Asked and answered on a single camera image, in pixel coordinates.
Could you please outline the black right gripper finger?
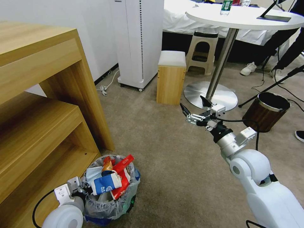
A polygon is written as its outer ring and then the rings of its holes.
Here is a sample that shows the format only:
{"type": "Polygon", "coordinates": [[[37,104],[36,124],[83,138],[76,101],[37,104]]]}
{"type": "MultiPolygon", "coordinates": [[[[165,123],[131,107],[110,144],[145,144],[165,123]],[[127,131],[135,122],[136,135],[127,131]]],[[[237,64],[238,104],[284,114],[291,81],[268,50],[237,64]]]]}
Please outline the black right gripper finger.
{"type": "Polygon", "coordinates": [[[191,124],[197,124],[198,122],[202,122],[202,117],[196,114],[192,114],[186,106],[180,103],[180,107],[183,115],[185,116],[185,120],[191,124]]]}
{"type": "Polygon", "coordinates": [[[214,104],[202,95],[200,95],[200,98],[202,100],[202,109],[205,111],[211,111],[214,104]]]}

